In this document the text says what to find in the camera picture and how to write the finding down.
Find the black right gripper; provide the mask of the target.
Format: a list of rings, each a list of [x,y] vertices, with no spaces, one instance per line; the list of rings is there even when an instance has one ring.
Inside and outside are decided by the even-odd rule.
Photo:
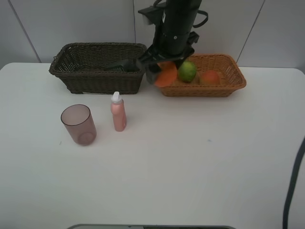
[[[199,35],[192,31],[185,35],[171,36],[159,34],[155,36],[152,45],[142,54],[135,64],[145,68],[146,79],[149,84],[154,84],[162,69],[160,62],[174,62],[180,68],[185,60],[194,53],[193,43],[197,43]]]

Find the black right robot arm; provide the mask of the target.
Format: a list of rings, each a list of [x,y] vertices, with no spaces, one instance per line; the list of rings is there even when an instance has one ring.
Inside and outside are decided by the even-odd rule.
[[[177,68],[194,53],[193,43],[199,35],[191,31],[208,21],[208,13],[199,10],[200,0],[167,0],[161,3],[156,0],[152,6],[138,10],[148,24],[155,25],[151,46],[137,59],[139,68],[144,67],[150,84],[157,80],[161,72],[158,65],[173,62]]]

